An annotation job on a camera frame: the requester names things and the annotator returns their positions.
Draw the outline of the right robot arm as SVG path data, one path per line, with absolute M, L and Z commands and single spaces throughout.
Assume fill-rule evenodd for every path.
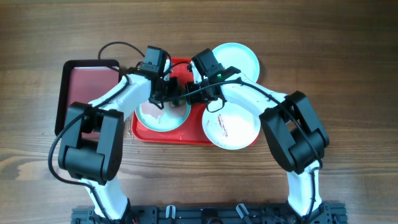
M 305 222 L 318 216 L 322 204 L 318 175 L 330 141 L 304 93 L 286 95 L 234 78 L 195 84 L 182 96 L 194 103 L 210 100 L 234 103 L 257 117 L 273 158 L 287 173 L 290 208 Z

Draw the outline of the mint plate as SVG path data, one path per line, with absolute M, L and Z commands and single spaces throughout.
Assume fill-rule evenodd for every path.
M 249 47 L 240 43 L 228 42 L 215 47 L 212 52 L 224 68 L 235 67 L 251 81 L 258 81 L 260 75 L 259 60 Z
M 190 111 L 191 106 L 186 103 L 174 107 L 171 102 L 167 102 L 164 109 L 160 110 L 156 105 L 146 101 L 136 108 L 135 114 L 146 128 L 156 132 L 167 132 L 180 127 L 187 120 Z

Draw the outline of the green yellow sponge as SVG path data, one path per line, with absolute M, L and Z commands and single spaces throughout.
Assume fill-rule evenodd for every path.
M 180 100 L 173 100 L 170 103 L 171 107 L 177 108 L 183 105 L 183 103 Z

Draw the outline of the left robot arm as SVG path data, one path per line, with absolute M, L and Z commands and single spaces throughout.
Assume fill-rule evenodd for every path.
M 137 222 L 117 178 L 123 156 L 124 122 L 145 101 L 168 102 L 182 93 L 176 77 L 165 80 L 158 75 L 130 73 L 100 98 L 70 105 L 66 123 L 50 148 L 48 165 L 53 170 L 53 152 L 59 146 L 58 165 L 71 179 L 61 178 L 55 171 L 52 175 L 88 191 L 94 203 L 94 222 Z

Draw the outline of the white plate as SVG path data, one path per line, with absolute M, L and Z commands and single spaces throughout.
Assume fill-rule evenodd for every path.
M 206 137 L 214 145 L 227 150 L 254 144 L 261 128 L 258 117 L 237 104 L 223 103 L 222 100 L 208 105 L 201 122 Z

